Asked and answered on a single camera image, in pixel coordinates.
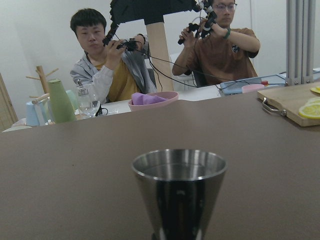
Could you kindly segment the bamboo cutting board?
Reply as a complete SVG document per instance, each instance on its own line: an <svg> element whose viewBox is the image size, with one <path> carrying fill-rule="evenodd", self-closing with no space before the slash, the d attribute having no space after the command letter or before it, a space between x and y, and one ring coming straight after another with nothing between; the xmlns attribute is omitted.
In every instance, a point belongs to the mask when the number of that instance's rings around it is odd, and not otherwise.
<svg viewBox="0 0 320 240"><path fill-rule="evenodd" d="M319 119L306 118L299 115L299 109L311 98L319 94L311 91L311 88L318 87L318 81L300 85L284 87L268 87L258 90L257 97L262 100L262 107L273 114L287 117L301 127L318 126Z"/></svg>

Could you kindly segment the light blue cup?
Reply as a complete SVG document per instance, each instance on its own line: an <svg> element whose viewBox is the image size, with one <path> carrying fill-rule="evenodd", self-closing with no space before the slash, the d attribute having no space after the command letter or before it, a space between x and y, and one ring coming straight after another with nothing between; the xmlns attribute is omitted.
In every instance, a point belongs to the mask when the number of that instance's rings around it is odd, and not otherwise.
<svg viewBox="0 0 320 240"><path fill-rule="evenodd" d="M29 101L26 103L26 124L31 127L48 125L43 101Z"/></svg>

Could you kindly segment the purple cloth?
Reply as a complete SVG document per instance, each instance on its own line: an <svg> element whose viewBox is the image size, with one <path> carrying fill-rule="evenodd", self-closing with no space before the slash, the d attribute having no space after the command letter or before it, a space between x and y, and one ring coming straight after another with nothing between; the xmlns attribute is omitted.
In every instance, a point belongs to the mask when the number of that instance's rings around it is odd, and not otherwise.
<svg viewBox="0 0 320 240"><path fill-rule="evenodd" d="M157 95L149 95L136 92L131 95L131 100L133 105L150 105L164 102L168 99Z"/></svg>

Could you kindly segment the pink plastic cup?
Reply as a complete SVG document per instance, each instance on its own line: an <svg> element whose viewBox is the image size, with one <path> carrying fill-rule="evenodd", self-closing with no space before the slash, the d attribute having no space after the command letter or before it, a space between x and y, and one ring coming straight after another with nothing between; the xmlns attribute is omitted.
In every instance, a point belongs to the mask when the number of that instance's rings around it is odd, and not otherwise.
<svg viewBox="0 0 320 240"><path fill-rule="evenodd" d="M243 94L262 90L264 88L265 88L265 86L263 84L248 84L248 85L244 85L241 87Z"/></svg>

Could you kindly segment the person in brown shirt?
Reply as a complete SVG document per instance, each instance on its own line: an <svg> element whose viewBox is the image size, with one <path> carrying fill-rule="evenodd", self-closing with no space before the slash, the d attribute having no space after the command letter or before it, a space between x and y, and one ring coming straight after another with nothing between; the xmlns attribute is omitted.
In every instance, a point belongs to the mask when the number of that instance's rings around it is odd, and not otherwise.
<svg viewBox="0 0 320 240"><path fill-rule="evenodd" d="M204 38L196 38L188 27L182 30L183 49L172 67L173 75L201 72L202 86L257 77L251 59L261 44L253 30L231 28L236 6L234 0L212 1L217 18Z"/></svg>

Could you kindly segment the aluminium frame post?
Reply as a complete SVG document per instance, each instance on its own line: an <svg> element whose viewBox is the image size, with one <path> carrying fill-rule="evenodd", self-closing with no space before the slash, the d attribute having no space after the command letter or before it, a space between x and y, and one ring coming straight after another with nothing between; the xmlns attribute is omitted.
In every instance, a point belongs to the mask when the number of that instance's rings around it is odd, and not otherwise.
<svg viewBox="0 0 320 240"><path fill-rule="evenodd" d="M314 81L315 0L286 2L287 86Z"/></svg>

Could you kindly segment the green plastic cup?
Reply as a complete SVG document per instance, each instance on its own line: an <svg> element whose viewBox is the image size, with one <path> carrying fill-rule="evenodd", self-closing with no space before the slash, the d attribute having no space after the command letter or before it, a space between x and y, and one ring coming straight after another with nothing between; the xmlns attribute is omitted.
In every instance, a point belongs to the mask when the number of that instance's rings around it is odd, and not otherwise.
<svg viewBox="0 0 320 240"><path fill-rule="evenodd" d="M56 124L76 120L72 103L59 79L48 81L51 109Z"/></svg>

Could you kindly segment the steel measuring jigger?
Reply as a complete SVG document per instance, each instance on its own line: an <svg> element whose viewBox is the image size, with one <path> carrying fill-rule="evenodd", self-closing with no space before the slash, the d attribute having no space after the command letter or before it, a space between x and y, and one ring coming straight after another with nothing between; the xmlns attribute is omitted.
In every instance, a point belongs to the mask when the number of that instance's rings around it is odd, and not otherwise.
<svg viewBox="0 0 320 240"><path fill-rule="evenodd" d="M153 240L202 240L227 162L197 149L154 150L136 157L132 170L151 222Z"/></svg>

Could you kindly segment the wooden cup tree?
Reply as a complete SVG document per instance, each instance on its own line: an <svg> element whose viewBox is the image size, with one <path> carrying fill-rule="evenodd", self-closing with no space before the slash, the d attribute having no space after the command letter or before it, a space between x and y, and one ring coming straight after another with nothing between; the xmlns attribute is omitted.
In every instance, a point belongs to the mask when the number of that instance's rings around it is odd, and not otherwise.
<svg viewBox="0 0 320 240"><path fill-rule="evenodd" d="M38 65L35 67L35 72L37 73L38 77L36 76L26 76L27 79L31 79L31 80L37 80L40 81L44 95L45 96L49 96L50 95L50 90L49 90L49 84L48 84L48 80L47 77L49 77L50 75L52 75L53 73L57 72L59 70L59 68L54 68L53 70L51 70L48 73L45 73L43 70L43 66L42 65Z"/></svg>

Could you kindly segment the pink bowl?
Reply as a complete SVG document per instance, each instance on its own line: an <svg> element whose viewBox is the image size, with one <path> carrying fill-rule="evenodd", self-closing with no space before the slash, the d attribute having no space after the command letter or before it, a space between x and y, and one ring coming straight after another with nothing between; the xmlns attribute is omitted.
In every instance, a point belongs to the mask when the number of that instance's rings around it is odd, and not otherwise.
<svg viewBox="0 0 320 240"><path fill-rule="evenodd" d="M146 110L146 109L153 109L157 107L163 107L179 99L179 93L176 91L154 92L154 93L147 93L147 94L151 96L159 96L162 98L166 98L167 100L163 102L154 103L154 104L133 105L132 98L131 98L131 100L128 102L128 106L132 112L138 111L138 110Z"/></svg>

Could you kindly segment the person in grey jacket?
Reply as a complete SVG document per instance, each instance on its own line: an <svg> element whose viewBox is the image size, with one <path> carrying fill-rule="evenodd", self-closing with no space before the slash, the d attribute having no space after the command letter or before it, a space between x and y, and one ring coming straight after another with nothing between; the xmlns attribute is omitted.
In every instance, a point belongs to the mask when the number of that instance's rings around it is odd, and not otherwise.
<svg viewBox="0 0 320 240"><path fill-rule="evenodd" d="M136 49L127 50L121 40L104 44L107 22L97 10L78 10L70 20L70 28L84 51L70 71L74 83L93 83L101 104L129 100L134 93L155 93L142 50L145 39L136 35Z"/></svg>

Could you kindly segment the glass dispenser bottle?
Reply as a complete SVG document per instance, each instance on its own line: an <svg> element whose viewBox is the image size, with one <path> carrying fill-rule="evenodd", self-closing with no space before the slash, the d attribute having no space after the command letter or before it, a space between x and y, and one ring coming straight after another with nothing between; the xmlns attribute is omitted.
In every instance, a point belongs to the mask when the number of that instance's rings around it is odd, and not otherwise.
<svg viewBox="0 0 320 240"><path fill-rule="evenodd" d="M79 110L85 110L89 106L89 93L88 89L85 88L80 79L76 80L77 84L77 100Z"/></svg>

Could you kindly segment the clear wine glass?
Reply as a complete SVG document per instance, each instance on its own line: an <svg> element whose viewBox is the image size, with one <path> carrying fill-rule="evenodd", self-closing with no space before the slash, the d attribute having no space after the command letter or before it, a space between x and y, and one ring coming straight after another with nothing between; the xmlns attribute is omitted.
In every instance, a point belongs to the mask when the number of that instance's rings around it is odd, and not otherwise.
<svg viewBox="0 0 320 240"><path fill-rule="evenodd" d="M96 116L101 103L99 101L95 85L93 83L85 84L84 87L88 90L88 108L79 111L85 114L87 117L93 118Z"/></svg>

